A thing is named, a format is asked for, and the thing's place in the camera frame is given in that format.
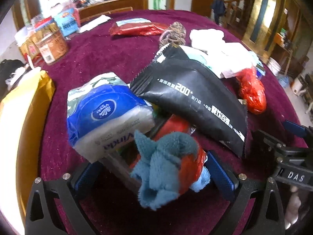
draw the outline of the barcode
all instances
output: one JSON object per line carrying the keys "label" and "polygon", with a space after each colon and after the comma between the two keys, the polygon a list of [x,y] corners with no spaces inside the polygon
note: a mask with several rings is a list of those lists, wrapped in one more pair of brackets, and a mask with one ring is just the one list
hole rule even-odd
{"label": "barcode", "polygon": [[50,62],[52,60],[52,57],[51,56],[46,56],[46,61],[47,62]]}

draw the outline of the blue package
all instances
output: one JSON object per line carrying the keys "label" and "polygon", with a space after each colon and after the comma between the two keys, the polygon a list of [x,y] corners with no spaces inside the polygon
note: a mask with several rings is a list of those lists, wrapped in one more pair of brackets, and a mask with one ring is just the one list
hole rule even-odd
{"label": "blue package", "polygon": [[154,127],[151,105],[135,96],[113,72],[68,92],[69,144],[93,163]]}
{"label": "blue package", "polygon": [[78,31],[78,24],[74,17],[74,8],[62,11],[54,17],[64,37]]}

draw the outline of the purple tablecloth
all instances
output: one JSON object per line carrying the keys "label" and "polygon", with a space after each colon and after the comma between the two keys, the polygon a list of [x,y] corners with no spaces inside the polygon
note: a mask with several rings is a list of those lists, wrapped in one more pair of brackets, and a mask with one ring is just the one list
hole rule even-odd
{"label": "purple tablecloth", "polygon": [[[226,42],[239,40],[225,29],[215,25],[206,17],[187,11],[132,11],[112,15],[112,20],[95,29],[75,36],[68,42],[69,52],[59,62],[45,66],[54,81],[56,91],[47,116],[40,156],[40,176],[44,180],[58,179],[65,172],[72,172],[84,159],[72,149],[67,141],[66,111],[67,93],[79,87],[98,74],[113,71],[129,83],[153,59],[158,51],[159,36],[111,37],[109,28],[117,20],[143,17],[152,22],[171,24],[181,22],[186,30],[186,45],[190,45],[192,29],[215,28],[222,30]],[[236,79],[223,80],[235,95],[238,92]],[[261,115],[248,115],[247,144],[251,142],[251,131],[261,129],[275,136],[287,146],[305,147],[302,139],[288,134],[281,122],[298,117],[284,90],[275,76],[267,69],[262,78],[265,87],[267,109]],[[221,144],[196,134],[205,149],[214,149],[223,161],[228,162],[235,172],[245,173],[250,178],[265,179],[268,176],[266,164],[240,160]],[[105,170],[97,180],[92,193],[83,201],[82,208],[96,228],[106,235],[114,234],[208,234],[228,206],[213,183],[199,193],[187,192],[178,200],[154,212],[143,209],[137,196],[126,189],[109,171]],[[252,204],[235,234],[240,234],[247,220]],[[61,216],[70,233],[65,213]]]}

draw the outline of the black bag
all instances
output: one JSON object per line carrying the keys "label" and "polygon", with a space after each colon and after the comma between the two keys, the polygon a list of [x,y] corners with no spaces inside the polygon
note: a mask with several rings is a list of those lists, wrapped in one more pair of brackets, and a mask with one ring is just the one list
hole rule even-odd
{"label": "black bag", "polygon": [[130,83],[130,89],[186,119],[241,157],[247,134],[245,106],[200,62],[185,57],[161,61],[155,59],[148,65]]}

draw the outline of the blue gripper pad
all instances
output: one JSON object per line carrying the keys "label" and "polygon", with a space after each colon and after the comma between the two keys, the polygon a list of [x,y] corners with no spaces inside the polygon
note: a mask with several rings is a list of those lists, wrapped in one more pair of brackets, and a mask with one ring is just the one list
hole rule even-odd
{"label": "blue gripper pad", "polygon": [[208,152],[208,160],[204,166],[209,170],[211,179],[213,179],[223,197],[228,201],[234,201],[239,182],[213,150]]}
{"label": "blue gripper pad", "polygon": [[82,199],[87,195],[102,169],[103,164],[100,162],[92,164],[86,162],[75,170],[71,186],[74,189],[76,199]]}
{"label": "blue gripper pad", "polygon": [[288,120],[285,120],[284,122],[282,122],[282,124],[286,131],[291,132],[292,134],[300,138],[304,138],[307,135],[305,127],[301,125],[295,124]]}

